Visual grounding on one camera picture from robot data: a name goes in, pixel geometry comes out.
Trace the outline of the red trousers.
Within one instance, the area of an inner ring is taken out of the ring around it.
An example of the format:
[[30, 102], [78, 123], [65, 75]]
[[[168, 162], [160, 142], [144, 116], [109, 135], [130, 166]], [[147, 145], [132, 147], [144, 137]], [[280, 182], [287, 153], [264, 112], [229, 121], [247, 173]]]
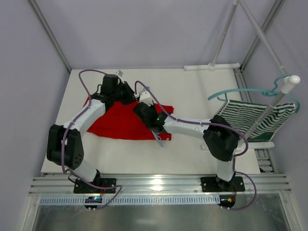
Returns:
[[[98, 137], [147, 141], [155, 138], [152, 132], [134, 114], [133, 108], [136, 102], [123, 105], [116, 102], [103, 116], [99, 117], [87, 130]], [[171, 134], [159, 133], [163, 141], [170, 141]]]

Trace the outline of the light blue hanger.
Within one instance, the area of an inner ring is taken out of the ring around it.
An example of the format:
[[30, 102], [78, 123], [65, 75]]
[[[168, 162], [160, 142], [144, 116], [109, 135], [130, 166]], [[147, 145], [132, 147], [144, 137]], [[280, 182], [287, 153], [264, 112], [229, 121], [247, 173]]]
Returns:
[[155, 140], [157, 141], [157, 143], [159, 144], [159, 146], [160, 146], [161, 148], [163, 148], [164, 145], [163, 145], [162, 139], [161, 139], [161, 137], [159, 136], [159, 134], [158, 134], [158, 133], [155, 133], [154, 131], [152, 131], [152, 134], [153, 134]]

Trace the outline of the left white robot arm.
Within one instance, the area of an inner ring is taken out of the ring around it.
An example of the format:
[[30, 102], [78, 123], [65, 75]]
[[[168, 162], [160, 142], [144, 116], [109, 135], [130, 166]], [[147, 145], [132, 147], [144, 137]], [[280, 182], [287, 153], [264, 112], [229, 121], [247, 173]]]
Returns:
[[63, 173], [71, 173], [78, 180], [97, 190], [106, 190], [99, 170], [84, 159], [83, 135], [94, 122], [116, 103], [124, 105], [136, 101], [134, 91], [121, 77], [121, 71], [104, 74], [102, 84], [94, 94], [88, 94], [88, 103], [68, 122], [54, 124], [49, 129], [47, 159], [59, 165]]

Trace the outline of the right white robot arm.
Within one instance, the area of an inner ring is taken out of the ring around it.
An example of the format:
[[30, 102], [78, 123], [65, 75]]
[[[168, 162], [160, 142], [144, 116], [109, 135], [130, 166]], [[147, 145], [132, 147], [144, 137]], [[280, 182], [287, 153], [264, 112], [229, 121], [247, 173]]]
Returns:
[[210, 120], [185, 123], [173, 119], [172, 114], [158, 113], [155, 106], [138, 103], [133, 112], [145, 126], [155, 133], [181, 134], [204, 140], [210, 154], [217, 159], [216, 182], [222, 191], [233, 189], [233, 153], [238, 146], [239, 135], [228, 128], [229, 124], [220, 116]]

